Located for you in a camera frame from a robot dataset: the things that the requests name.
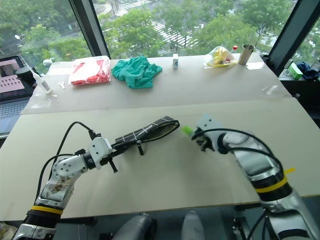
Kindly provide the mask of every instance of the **window frame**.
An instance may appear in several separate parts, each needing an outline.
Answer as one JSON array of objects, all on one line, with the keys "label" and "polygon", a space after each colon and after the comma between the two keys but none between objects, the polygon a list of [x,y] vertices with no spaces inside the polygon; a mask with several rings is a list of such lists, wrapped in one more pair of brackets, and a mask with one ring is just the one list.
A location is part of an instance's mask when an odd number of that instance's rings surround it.
[{"label": "window frame", "polygon": [[[69,0],[93,56],[111,59],[92,0]],[[320,16],[320,0],[298,0],[269,55],[267,65],[279,76]]]},{"label": "window frame", "polygon": [[69,3],[91,54],[111,59],[92,0],[69,0]]}]

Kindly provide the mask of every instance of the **table surface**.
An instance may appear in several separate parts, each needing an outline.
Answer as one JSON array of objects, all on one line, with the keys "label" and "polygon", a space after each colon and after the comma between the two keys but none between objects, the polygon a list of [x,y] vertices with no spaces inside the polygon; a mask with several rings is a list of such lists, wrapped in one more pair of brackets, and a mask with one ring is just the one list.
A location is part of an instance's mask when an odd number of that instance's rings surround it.
[{"label": "table surface", "polygon": [[[145,108],[207,104],[291,97],[277,76],[265,65],[248,70],[235,64],[226,67],[204,68],[204,56],[179,57],[179,67],[173,69],[172,57],[148,58],[151,64],[163,68],[153,80],[152,88],[131,89],[114,77],[110,83],[80,87],[68,85],[71,62],[57,62],[45,76],[52,92],[46,95],[38,87],[21,114],[86,111],[97,109]],[[111,60],[113,67],[118,60]],[[263,62],[253,53],[250,63]],[[59,82],[65,82],[62,89]]]},{"label": "table surface", "polygon": [[[147,124],[170,116],[194,127],[204,113],[226,128],[250,130],[265,141],[302,196],[320,193],[320,131],[295,98],[210,103],[151,108],[25,114],[0,150],[0,220],[22,220],[33,204],[43,164],[55,155],[73,121],[82,121],[111,143]],[[75,126],[62,153],[90,143],[88,132]],[[179,208],[233,205],[258,201],[258,196],[231,154],[201,152],[181,129],[133,147],[109,165],[90,170],[75,183],[63,217],[87,217]],[[43,184],[47,180],[49,167]]]}]

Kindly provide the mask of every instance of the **cable connector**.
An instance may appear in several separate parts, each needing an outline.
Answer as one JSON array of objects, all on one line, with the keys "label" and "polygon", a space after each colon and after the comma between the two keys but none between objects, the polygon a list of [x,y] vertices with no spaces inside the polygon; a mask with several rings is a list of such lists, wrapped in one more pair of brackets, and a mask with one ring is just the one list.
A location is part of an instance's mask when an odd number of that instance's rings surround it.
[{"label": "cable connector", "polygon": [[92,129],[90,129],[88,132],[89,132],[91,140],[93,140],[97,137],[97,134]]},{"label": "cable connector", "polygon": [[76,151],[74,154],[75,154],[75,155],[82,155],[82,154],[85,154],[85,153],[86,153],[86,150],[84,150],[84,149],[82,148],[82,149]]}]

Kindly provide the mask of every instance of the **green cloth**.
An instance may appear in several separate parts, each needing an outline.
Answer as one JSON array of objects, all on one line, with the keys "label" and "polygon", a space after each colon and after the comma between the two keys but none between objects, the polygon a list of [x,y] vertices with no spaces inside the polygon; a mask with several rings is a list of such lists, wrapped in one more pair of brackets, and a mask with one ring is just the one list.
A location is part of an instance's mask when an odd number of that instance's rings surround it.
[{"label": "green cloth", "polygon": [[137,56],[129,61],[119,60],[112,68],[112,75],[125,81],[132,89],[151,88],[153,77],[162,71],[162,67],[150,64],[145,56]]}]

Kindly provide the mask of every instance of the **stainless steel cup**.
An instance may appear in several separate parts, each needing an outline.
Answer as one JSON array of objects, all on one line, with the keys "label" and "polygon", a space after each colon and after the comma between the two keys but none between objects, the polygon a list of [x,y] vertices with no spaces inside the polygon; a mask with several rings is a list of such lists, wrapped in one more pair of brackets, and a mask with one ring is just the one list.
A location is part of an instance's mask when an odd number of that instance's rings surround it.
[{"label": "stainless steel cup", "polygon": [[251,45],[251,44],[245,44],[243,45],[243,49],[242,52],[240,54],[239,60],[238,60],[238,64],[241,65],[246,65],[246,63],[248,62],[252,52],[255,50],[255,46]]}]

